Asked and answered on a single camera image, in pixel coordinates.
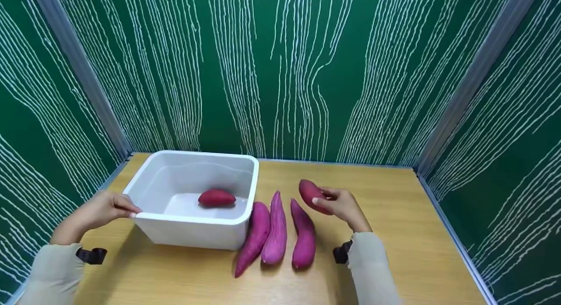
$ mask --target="purple sweet potato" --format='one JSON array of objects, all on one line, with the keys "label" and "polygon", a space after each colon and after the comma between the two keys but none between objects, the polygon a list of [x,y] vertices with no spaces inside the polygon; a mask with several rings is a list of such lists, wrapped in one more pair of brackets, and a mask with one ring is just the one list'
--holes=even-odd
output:
[{"label": "purple sweet potato", "polygon": [[282,207],[281,192],[275,192],[271,201],[270,231],[261,251],[261,261],[275,265],[282,261],[286,251],[286,216]]},{"label": "purple sweet potato", "polygon": [[313,198],[327,199],[315,183],[302,179],[300,184],[298,184],[298,191],[300,191],[300,196],[302,197],[302,200],[304,200],[304,203],[306,203],[309,207],[315,209],[317,212],[324,213],[325,215],[333,215],[333,213],[329,212],[327,209],[317,206],[312,202]]},{"label": "purple sweet potato", "polygon": [[206,207],[228,206],[234,204],[235,201],[235,196],[220,189],[210,189],[199,196],[199,203]]},{"label": "purple sweet potato", "polygon": [[234,277],[239,277],[257,259],[269,236],[269,210],[264,203],[254,202],[249,233],[238,255]]},{"label": "purple sweet potato", "polygon": [[290,213],[298,234],[292,253],[292,266],[304,269],[312,265],[315,257],[314,222],[295,199],[290,200]]}]

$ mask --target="wood grain pattern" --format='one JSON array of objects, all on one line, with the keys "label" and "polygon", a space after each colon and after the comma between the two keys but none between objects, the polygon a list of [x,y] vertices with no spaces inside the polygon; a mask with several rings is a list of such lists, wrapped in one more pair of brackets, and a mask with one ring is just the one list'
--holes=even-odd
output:
[{"label": "wood grain pattern", "polygon": [[[110,188],[122,191],[147,157],[134,155]],[[282,265],[268,268],[256,261],[242,277],[234,279],[236,253],[153,245],[132,221],[118,220],[84,237],[86,248],[104,247],[109,253],[102,266],[86,266],[75,303],[356,304],[350,272],[336,265],[331,253],[351,236],[348,226],[336,217],[303,206],[317,229],[316,259],[307,271],[295,273],[291,267],[296,233],[289,201],[291,197],[299,199],[302,178],[353,191],[385,243],[405,304],[485,303],[412,170],[277,161],[260,162],[256,200],[268,205],[274,192],[281,192],[288,223]]]}]

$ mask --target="container rim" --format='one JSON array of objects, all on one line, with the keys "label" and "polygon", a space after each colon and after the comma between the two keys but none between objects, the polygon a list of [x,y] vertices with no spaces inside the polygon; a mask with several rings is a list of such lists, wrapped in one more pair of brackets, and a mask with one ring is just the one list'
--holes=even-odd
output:
[{"label": "container rim", "polygon": [[131,181],[127,184],[124,188],[123,193],[126,195],[134,183],[138,180],[138,177],[144,171],[144,169],[148,166],[150,161],[161,154],[188,154],[188,155],[209,155],[209,156],[218,156],[218,157],[230,157],[230,158],[241,158],[241,159],[249,159],[253,162],[253,177],[255,179],[251,179],[251,186],[249,195],[247,197],[247,206],[244,213],[241,217],[237,219],[215,219],[215,218],[208,218],[208,217],[188,217],[188,216],[179,216],[179,215],[166,215],[160,213],[145,213],[141,212],[134,217],[134,219],[142,219],[142,220],[158,220],[158,221],[174,221],[174,222],[184,222],[184,223],[200,223],[200,224],[212,224],[212,225],[239,225],[247,221],[251,215],[251,211],[253,210],[253,203],[255,201],[255,193],[257,190],[257,181],[259,178],[259,160],[251,155],[238,155],[238,154],[228,154],[228,153],[209,153],[209,152],[189,152],[189,151],[171,151],[171,150],[163,150],[152,153],[138,168],[135,175],[132,177]]}]

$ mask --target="forearm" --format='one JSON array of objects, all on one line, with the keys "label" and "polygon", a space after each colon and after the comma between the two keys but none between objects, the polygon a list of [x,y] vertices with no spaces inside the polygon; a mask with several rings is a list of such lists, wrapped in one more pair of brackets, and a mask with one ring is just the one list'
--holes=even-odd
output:
[{"label": "forearm", "polygon": [[37,254],[19,305],[70,305],[84,275],[82,245],[46,245]]},{"label": "forearm", "polygon": [[348,267],[360,305],[398,305],[399,294],[381,240],[371,232],[354,233]]},{"label": "forearm", "polygon": [[20,305],[70,305],[84,275],[84,262],[76,257],[85,228],[70,215],[53,232],[50,245],[42,247]]}]

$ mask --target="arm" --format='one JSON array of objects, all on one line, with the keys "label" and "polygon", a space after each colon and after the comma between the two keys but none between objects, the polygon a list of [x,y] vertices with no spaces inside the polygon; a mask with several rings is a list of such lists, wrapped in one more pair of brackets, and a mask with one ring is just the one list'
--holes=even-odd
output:
[{"label": "arm", "polygon": [[84,262],[76,257],[84,234],[139,212],[127,195],[107,191],[94,195],[62,221],[54,230],[50,244],[39,250],[18,305],[72,304],[84,275]]},{"label": "arm", "polygon": [[372,232],[355,197],[349,190],[320,188],[328,199],[313,199],[348,223],[353,231],[348,267],[360,305],[399,305],[399,294],[387,264],[381,240]]},{"label": "arm", "polygon": [[398,305],[397,288],[381,240],[372,232],[354,233],[348,267],[360,305]]},{"label": "arm", "polygon": [[46,245],[33,261],[32,272],[19,305],[72,304],[84,275],[84,262],[76,257],[80,244]]}]

